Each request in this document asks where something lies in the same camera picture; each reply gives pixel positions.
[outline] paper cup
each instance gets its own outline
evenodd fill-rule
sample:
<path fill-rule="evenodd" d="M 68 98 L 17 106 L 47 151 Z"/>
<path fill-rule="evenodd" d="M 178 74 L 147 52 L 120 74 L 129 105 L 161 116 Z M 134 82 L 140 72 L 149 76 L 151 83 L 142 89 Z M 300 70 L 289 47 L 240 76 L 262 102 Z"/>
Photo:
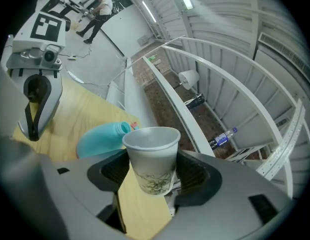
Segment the paper cup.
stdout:
<path fill-rule="evenodd" d="M 170 127 L 150 127 L 126 134 L 122 142 L 145 193 L 164 196 L 173 188 L 181 134 Z"/>

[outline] wooden table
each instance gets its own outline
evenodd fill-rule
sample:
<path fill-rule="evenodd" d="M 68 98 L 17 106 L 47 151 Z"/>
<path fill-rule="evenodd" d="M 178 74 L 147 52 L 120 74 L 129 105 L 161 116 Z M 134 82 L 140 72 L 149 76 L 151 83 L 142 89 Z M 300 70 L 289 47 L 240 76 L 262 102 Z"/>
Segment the wooden table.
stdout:
<path fill-rule="evenodd" d="M 77 159 L 76 144 L 89 129 L 111 122 L 137 122 L 138 118 L 112 105 L 69 79 L 62 79 L 63 92 L 55 117 L 37 142 L 28 140 L 17 127 L 13 137 L 29 144 L 37 153 L 47 154 L 53 162 Z M 151 239 L 170 220 L 163 197 L 143 193 L 132 168 L 123 181 L 119 203 L 127 236 Z"/>

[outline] person's arm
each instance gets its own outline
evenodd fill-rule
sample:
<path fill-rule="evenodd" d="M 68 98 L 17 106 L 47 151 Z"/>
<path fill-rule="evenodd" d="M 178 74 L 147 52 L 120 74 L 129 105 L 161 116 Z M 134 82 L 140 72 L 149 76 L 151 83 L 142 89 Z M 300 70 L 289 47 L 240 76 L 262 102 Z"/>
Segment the person's arm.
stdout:
<path fill-rule="evenodd" d="M 105 8 L 106 6 L 107 6 L 107 4 L 102 3 L 101 5 L 99 5 L 98 7 L 96 7 L 96 8 L 92 11 L 92 13 L 93 13 L 93 14 L 96 14 L 96 13 L 98 13 L 101 9 Z"/>

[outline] man standing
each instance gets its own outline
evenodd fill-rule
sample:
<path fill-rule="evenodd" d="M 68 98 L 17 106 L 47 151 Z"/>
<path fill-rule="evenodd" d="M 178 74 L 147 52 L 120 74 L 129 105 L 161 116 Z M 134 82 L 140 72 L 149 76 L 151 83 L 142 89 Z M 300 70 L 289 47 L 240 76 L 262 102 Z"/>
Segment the man standing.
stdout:
<path fill-rule="evenodd" d="M 97 16 L 82 31 L 76 32 L 76 34 L 83 37 L 90 28 L 94 27 L 90 38 L 84 40 L 85 44 L 92 43 L 93 38 L 97 35 L 102 25 L 105 22 L 107 22 L 107 20 L 111 17 L 112 14 L 113 9 L 112 0 L 98 0 L 98 1 L 100 2 L 100 5 L 92 11 L 92 13 L 97 14 Z"/>

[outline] bottle label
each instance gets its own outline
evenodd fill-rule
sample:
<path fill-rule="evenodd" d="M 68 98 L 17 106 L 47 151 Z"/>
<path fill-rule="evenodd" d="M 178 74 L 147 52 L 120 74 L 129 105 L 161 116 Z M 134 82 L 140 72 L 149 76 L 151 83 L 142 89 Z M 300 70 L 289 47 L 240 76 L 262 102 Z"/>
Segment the bottle label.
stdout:
<path fill-rule="evenodd" d="M 229 138 L 227 138 L 225 133 L 222 133 L 221 135 L 219 135 L 218 137 L 215 138 L 216 142 L 217 142 L 217 147 L 223 145 L 225 142 L 227 142 L 229 140 Z"/>

